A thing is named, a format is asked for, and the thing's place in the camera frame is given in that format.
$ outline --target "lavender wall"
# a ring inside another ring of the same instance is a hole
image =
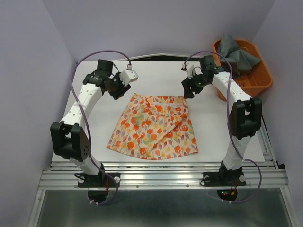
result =
[[[43,2],[72,56],[80,59],[104,49],[120,50],[130,56],[211,50],[222,32],[252,40],[274,0]]]
[[[41,0],[0,1],[0,226],[27,226],[72,57]]]
[[[303,1],[276,0],[254,43],[273,77],[261,98],[271,144],[285,163],[291,196],[303,224]]]

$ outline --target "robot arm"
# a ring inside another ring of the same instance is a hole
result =
[[[138,75],[131,68],[118,72],[111,78],[112,68],[112,62],[99,60],[97,69],[85,77],[78,99],[87,118],[104,92],[108,91],[116,100],[131,88],[129,83],[138,79]],[[100,183],[104,180],[104,174],[93,163],[103,170],[104,167],[91,155],[90,142],[84,132],[85,122],[79,103],[75,102],[60,122],[52,124],[53,149],[55,154],[81,168],[87,181]]]
[[[182,81],[184,98],[193,98],[200,93],[204,86],[212,84],[227,97],[229,72],[223,67],[217,66],[213,56],[206,56],[200,60],[202,74],[196,74],[194,65],[183,65],[182,70],[187,72],[187,78]],[[242,172],[242,157],[252,136],[261,127],[262,102],[258,98],[252,98],[246,94],[239,85],[232,80],[230,87],[229,112],[230,127],[233,141],[240,152],[241,157],[233,147],[232,142],[227,148],[227,154],[221,162],[217,173],[204,173],[204,186],[231,186],[236,180],[238,186],[246,185],[245,181],[238,181]]]

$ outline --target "orange basket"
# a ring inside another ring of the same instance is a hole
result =
[[[243,91],[251,97],[256,97],[260,92],[270,87],[272,78],[255,45],[243,39],[236,39],[236,42],[241,49],[262,60],[259,64],[252,67],[252,71],[249,74],[241,74],[239,78],[235,79],[236,83]],[[214,43],[214,52],[217,52],[219,43],[220,40]],[[216,54],[214,54],[214,61],[217,65],[221,65],[219,57]],[[217,95],[221,100],[226,101],[224,95],[218,89]]]

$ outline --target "orange floral fabric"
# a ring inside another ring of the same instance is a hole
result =
[[[185,98],[135,93],[107,147],[125,155],[150,160],[197,153]]]

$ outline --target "gray cloth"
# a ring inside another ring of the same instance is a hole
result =
[[[241,73],[249,73],[252,67],[258,64],[261,59],[257,58],[245,50],[240,49],[234,38],[223,33],[217,52],[226,57],[226,60],[232,65],[232,69],[235,72],[233,77],[238,77]],[[220,61],[225,65],[225,60],[220,58]]]

